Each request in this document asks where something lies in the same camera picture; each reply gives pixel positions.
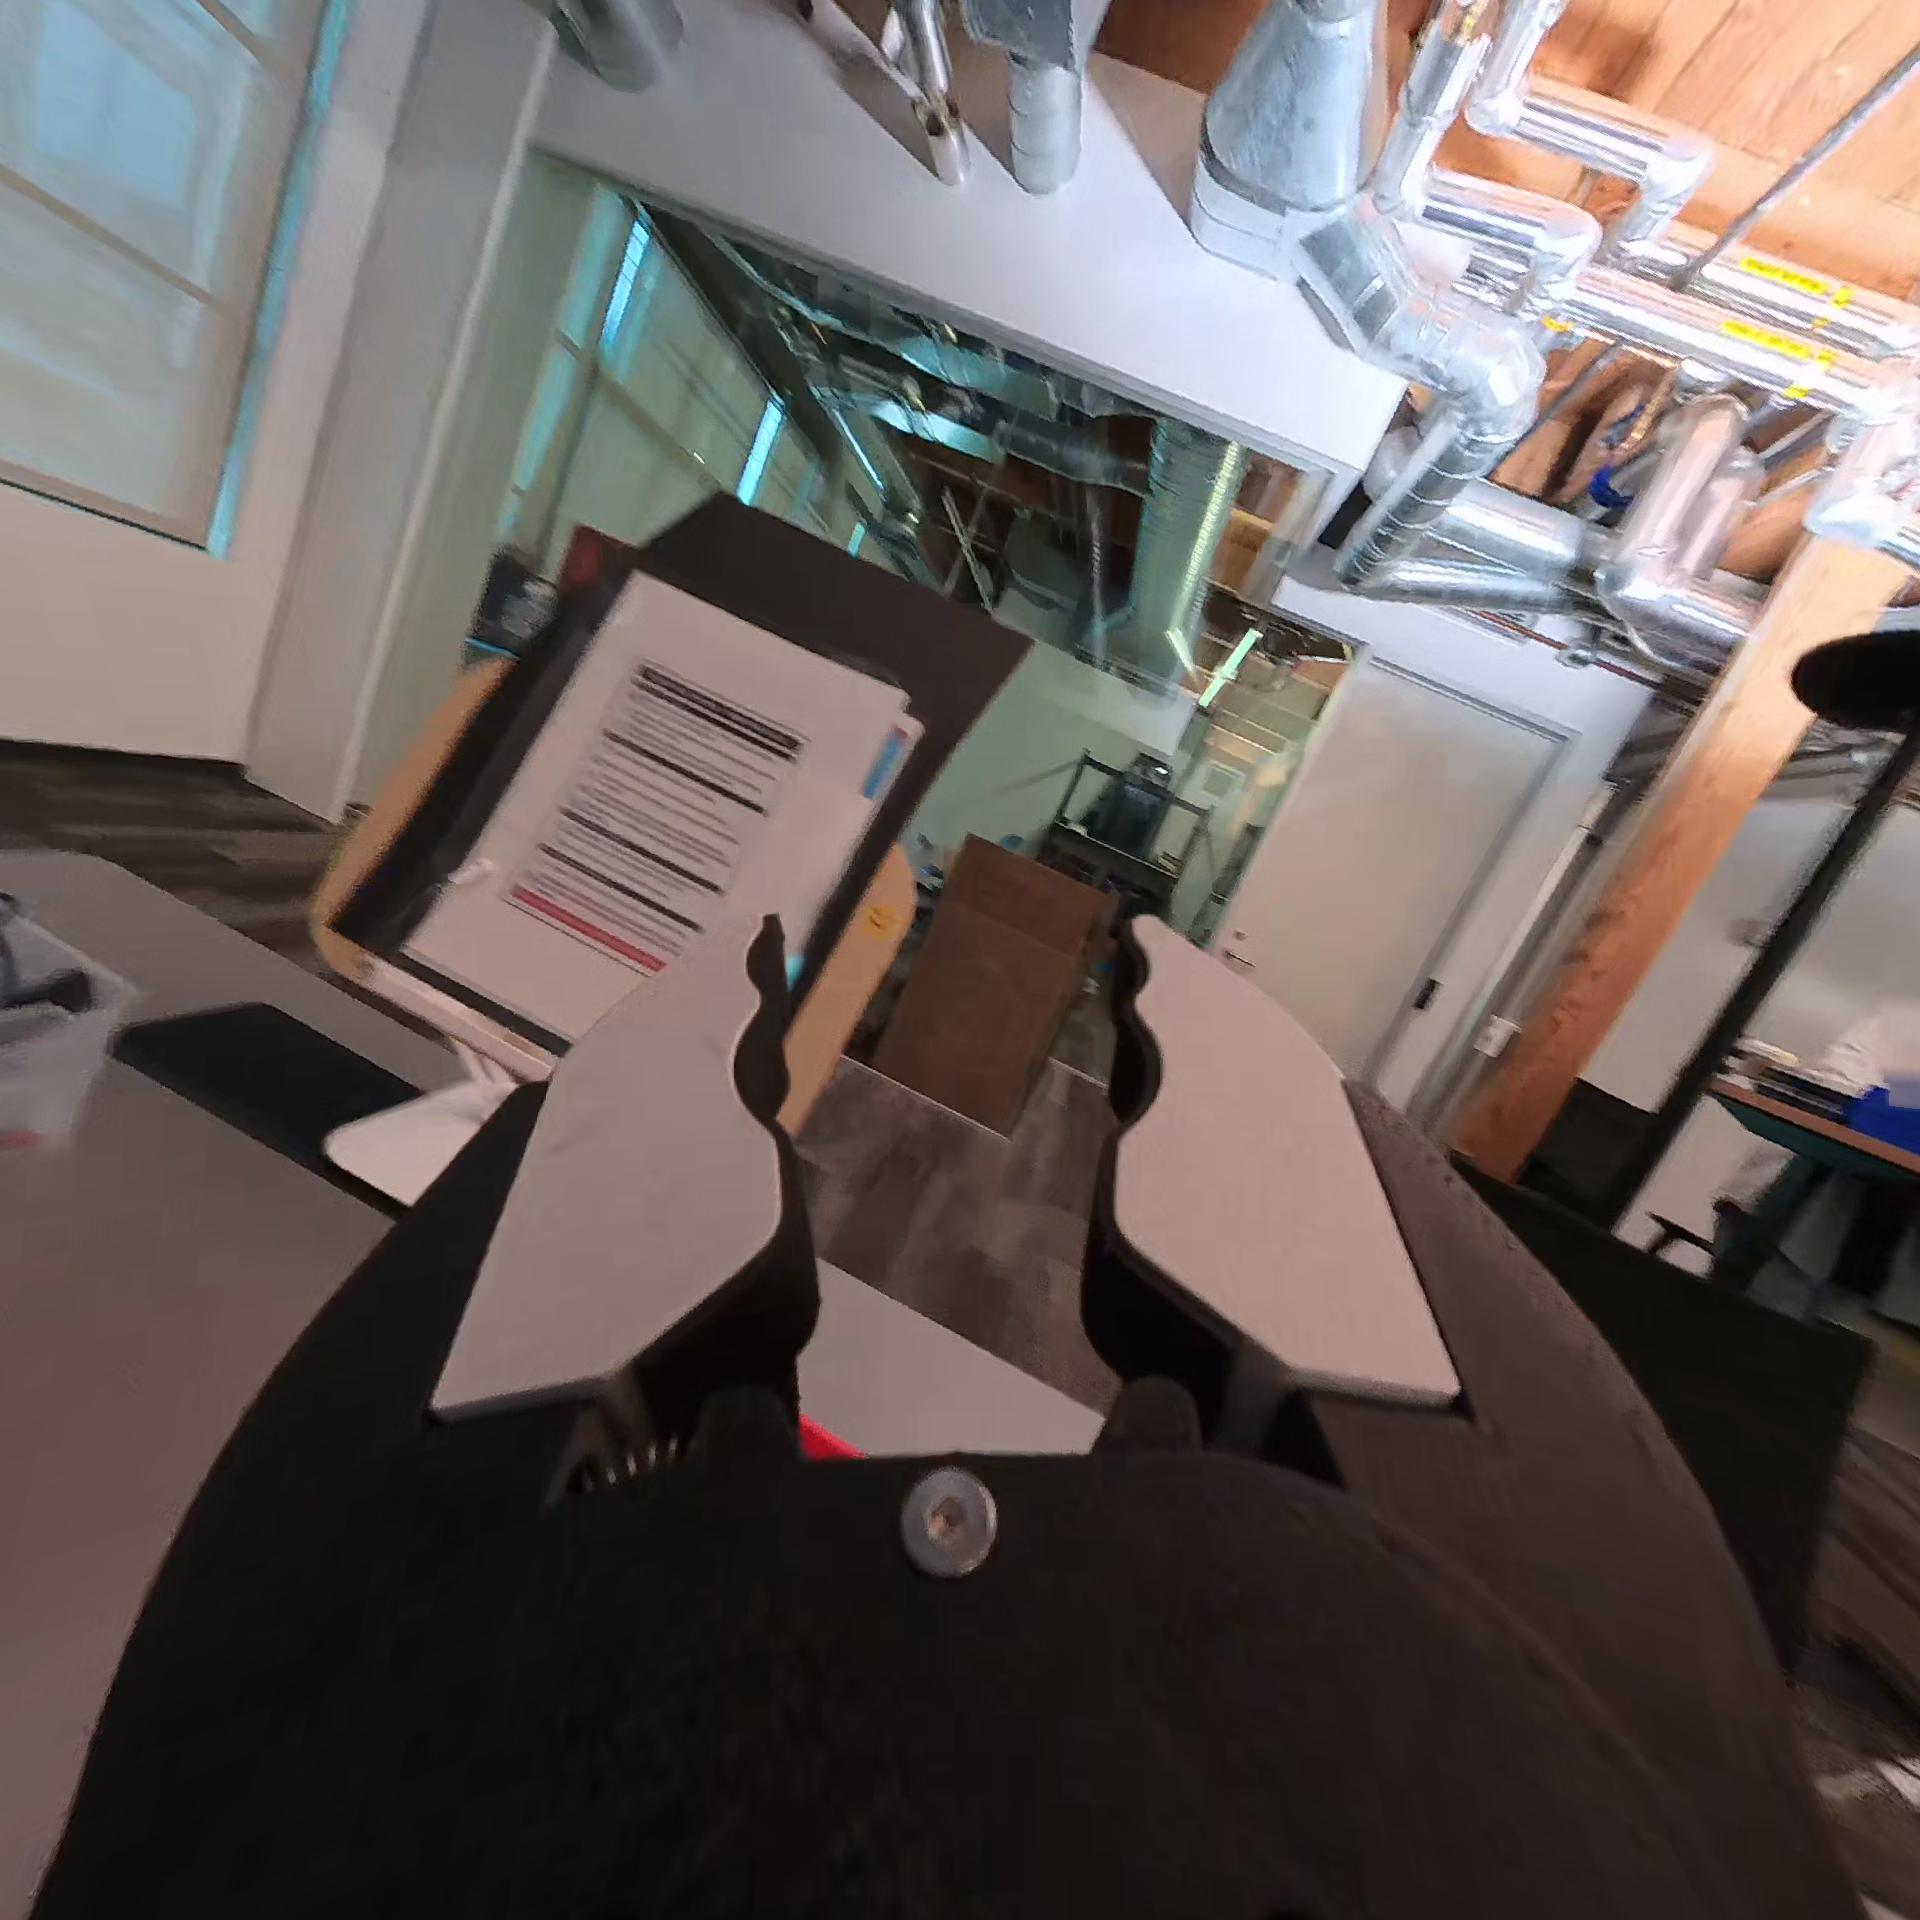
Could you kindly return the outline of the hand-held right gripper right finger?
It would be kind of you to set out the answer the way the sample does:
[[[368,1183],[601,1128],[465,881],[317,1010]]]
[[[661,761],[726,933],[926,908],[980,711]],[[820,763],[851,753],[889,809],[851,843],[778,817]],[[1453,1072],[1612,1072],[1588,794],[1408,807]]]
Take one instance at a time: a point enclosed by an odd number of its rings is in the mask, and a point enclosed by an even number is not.
[[[1270,1444],[1304,1397],[1458,1411],[1458,1372],[1348,1083],[1275,1001],[1161,919],[1121,929],[1113,1131],[1080,1292],[1128,1386],[1210,1444]]]

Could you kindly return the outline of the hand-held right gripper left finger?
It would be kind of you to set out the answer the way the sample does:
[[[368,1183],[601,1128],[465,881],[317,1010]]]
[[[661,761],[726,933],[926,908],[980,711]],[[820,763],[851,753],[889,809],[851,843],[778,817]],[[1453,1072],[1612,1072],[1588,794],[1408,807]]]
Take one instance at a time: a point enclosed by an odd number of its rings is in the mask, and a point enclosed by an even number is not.
[[[800,1417],[824,1306],[789,1092],[778,917],[723,917],[550,1072],[430,1402],[453,1424],[627,1402],[696,1428],[712,1397]]]

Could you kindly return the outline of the clear plastic bin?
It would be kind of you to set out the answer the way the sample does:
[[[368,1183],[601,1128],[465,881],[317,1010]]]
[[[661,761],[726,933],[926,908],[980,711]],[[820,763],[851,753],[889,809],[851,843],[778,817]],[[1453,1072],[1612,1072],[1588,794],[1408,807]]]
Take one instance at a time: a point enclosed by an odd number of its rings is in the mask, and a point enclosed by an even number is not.
[[[137,993],[3,896],[3,1149],[73,1137]]]

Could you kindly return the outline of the brown cardboard box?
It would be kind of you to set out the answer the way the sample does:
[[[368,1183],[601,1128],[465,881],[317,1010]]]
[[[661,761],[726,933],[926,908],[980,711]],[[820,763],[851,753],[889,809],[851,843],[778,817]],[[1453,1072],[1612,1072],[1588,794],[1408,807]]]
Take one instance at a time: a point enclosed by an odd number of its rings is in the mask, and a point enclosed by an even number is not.
[[[968,837],[872,1067],[948,1114],[1012,1133],[1113,909],[1110,895]]]

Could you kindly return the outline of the white door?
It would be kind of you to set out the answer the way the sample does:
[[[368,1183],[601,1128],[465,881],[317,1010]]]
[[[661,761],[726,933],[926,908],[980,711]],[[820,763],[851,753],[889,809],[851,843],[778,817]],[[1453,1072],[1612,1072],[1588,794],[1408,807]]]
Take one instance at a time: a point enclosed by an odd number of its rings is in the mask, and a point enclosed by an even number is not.
[[[1348,1076],[1371,1074],[1569,732],[1362,658],[1286,781],[1211,948]]]

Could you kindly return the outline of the printed instruction sheet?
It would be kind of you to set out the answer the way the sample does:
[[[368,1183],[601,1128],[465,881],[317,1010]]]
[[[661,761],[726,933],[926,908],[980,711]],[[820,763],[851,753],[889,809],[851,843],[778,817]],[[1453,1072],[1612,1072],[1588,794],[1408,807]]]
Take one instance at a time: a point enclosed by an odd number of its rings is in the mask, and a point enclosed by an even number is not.
[[[658,976],[729,901],[808,755],[809,739],[771,714],[637,664],[504,898]]]

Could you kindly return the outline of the black desk mat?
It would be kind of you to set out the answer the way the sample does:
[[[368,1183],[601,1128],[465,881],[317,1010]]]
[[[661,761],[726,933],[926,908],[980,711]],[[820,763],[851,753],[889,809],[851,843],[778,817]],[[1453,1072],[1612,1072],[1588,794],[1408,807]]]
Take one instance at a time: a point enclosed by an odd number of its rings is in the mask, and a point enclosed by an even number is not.
[[[326,1184],[379,1212],[401,1212],[401,1202],[331,1163],[324,1141],[424,1091],[316,1027],[266,1001],[240,1001],[130,1025],[113,1057]]]

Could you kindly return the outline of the black metal rack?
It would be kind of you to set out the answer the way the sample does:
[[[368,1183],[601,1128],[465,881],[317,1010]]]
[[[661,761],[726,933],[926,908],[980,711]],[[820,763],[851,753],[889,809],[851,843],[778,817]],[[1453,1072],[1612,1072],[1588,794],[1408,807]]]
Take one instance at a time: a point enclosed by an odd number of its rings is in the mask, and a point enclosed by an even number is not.
[[[1081,753],[1035,852],[1038,864],[1116,898],[1121,917],[1171,919],[1211,809],[1180,797],[1171,765],[1140,753],[1128,765]]]

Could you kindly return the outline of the wooden side table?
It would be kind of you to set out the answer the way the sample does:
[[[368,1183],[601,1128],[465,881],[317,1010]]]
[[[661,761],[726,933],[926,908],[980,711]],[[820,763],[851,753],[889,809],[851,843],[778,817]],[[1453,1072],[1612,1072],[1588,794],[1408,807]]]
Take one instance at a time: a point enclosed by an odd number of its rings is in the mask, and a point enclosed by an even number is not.
[[[1787,1264],[1794,1228],[1841,1183],[1852,1209],[1834,1253],[1820,1260],[1820,1285],[1875,1304],[1916,1245],[1916,1122],[1897,1120],[1881,1088],[1853,1092],[1779,1064],[1722,1072],[1708,1092],[1753,1139],[1787,1155],[1758,1195],[1715,1205],[1712,1283],[1747,1292]]]

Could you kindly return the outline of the black pole stand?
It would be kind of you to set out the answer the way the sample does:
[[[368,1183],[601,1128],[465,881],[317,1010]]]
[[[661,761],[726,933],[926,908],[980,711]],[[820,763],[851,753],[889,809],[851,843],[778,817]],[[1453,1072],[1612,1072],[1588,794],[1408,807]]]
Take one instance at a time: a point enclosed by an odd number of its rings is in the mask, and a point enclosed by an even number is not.
[[[1708,1095],[1710,1082],[1753,1015],[1782,983],[1835,895],[1873,845],[1917,761],[1916,632],[1875,632],[1822,642],[1793,671],[1790,687],[1793,696],[1817,720],[1841,729],[1885,735],[1893,746],[1790,898],[1782,917],[1756,948],[1753,960],[1739,973],[1699,1045],[1682,1060],[1664,1101],[1598,1200],[1596,1221],[1610,1233],[1628,1217],[1642,1188],[1666,1159],[1669,1148],[1685,1131],[1697,1105]]]

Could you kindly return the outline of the cluster of silver ducts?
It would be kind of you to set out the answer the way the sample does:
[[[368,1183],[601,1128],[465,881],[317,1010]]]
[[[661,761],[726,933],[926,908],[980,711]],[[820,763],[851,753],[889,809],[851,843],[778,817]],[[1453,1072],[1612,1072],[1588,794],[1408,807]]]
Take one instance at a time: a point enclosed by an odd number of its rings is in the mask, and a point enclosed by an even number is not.
[[[1712,147],[1532,82],[1561,4],[1438,4],[1392,113],[1382,4],[1260,8],[1206,99],[1094,58],[1107,4],[550,12],[539,149],[893,369],[820,403],[964,393],[979,459],[1140,493],[1140,629],[1236,445],[1365,490],[1345,592],[1722,660],[1764,609],[1712,575],[1741,393],[1827,420],[1809,537],[1916,575],[1916,309],[1669,252]]]

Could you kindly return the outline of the large grid window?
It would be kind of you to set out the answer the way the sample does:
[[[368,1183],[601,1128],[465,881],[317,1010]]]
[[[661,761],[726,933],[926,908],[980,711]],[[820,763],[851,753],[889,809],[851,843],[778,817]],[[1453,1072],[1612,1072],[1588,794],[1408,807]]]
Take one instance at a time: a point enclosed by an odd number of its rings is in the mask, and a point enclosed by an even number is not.
[[[350,25],[3,4],[4,484],[226,546]]]

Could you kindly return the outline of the wooden post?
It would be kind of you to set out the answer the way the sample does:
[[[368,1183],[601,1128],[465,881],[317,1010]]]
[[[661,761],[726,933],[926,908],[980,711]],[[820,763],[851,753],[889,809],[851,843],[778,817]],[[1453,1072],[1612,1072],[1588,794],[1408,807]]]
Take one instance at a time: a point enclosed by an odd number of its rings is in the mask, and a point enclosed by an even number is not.
[[[1793,671],[1820,642],[1870,634],[1910,575],[1876,551],[1800,540],[1756,626],[1651,784],[1520,1034],[1457,1120],[1452,1146],[1478,1171],[1502,1183],[1522,1171],[1747,812],[1787,765],[1810,727]]]

